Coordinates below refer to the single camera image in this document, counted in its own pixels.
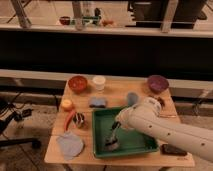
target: wooden table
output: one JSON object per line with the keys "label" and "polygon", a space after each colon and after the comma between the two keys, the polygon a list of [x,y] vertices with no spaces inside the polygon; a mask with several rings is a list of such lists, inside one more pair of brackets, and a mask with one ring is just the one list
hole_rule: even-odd
{"label": "wooden table", "polygon": [[[53,130],[48,149],[45,156],[47,163],[60,164],[91,164],[91,165],[121,165],[121,166],[159,166],[159,167],[193,167],[195,165],[191,154],[187,156],[168,156],[162,155],[160,151],[131,155],[124,157],[113,157],[106,159],[98,159],[93,155],[93,138],[92,138],[92,108],[89,108],[88,100],[90,97],[105,97],[108,101],[107,107],[117,107],[126,105],[126,95],[128,92],[137,93],[140,98],[148,95],[154,95],[147,84],[142,81],[124,81],[124,80],[107,80],[106,87],[103,91],[94,89],[92,82],[89,80],[88,89],[82,94],[74,94],[66,85],[62,99],[71,99],[78,112],[85,114],[86,124],[82,129],[77,129],[73,123],[70,124],[69,130],[79,135],[84,143],[85,148],[72,160],[65,160],[60,152],[56,142],[57,137],[63,133],[63,123],[67,112],[60,109]],[[180,122],[174,103],[172,101],[169,90],[164,91],[155,97],[161,97],[165,100],[165,108],[161,112],[162,117],[171,120],[171,122]]]}

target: red object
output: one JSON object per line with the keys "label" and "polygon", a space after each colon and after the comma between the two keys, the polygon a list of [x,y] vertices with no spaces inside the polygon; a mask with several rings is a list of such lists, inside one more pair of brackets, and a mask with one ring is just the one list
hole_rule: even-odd
{"label": "red object", "polygon": [[67,115],[66,119],[65,119],[65,122],[64,122],[64,132],[67,131],[68,129],[68,126],[70,124],[70,122],[72,121],[73,117],[75,116],[76,114],[76,110],[73,109],[69,112],[69,114]]}
{"label": "red object", "polygon": [[75,93],[81,93],[87,88],[87,79],[77,75],[68,81],[69,88]]}
{"label": "red object", "polygon": [[60,17],[59,21],[62,25],[70,25],[70,17],[68,16]]}
{"label": "red object", "polygon": [[161,75],[151,75],[147,80],[148,86],[153,93],[159,94],[169,87],[168,80]]}

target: gray cloth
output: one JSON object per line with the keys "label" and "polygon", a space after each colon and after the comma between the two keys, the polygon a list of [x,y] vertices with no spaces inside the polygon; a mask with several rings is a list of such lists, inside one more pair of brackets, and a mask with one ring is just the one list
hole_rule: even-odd
{"label": "gray cloth", "polygon": [[71,160],[83,149],[81,138],[71,132],[65,132],[56,139],[61,152],[66,160]]}

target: bottle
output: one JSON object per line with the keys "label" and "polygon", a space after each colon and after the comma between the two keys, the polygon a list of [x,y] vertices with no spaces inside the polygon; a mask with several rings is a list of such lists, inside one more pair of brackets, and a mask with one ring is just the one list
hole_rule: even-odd
{"label": "bottle", "polygon": [[83,16],[93,17],[94,14],[94,1],[83,1]]}

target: blue sponge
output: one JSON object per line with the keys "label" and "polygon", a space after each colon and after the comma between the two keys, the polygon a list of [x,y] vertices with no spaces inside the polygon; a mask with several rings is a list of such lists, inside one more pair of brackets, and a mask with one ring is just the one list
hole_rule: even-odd
{"label": "blue sponge", "polygon": [[89,100],[89,107],[105,108],[106,103],[107,101],[103,97],[91,97]]}

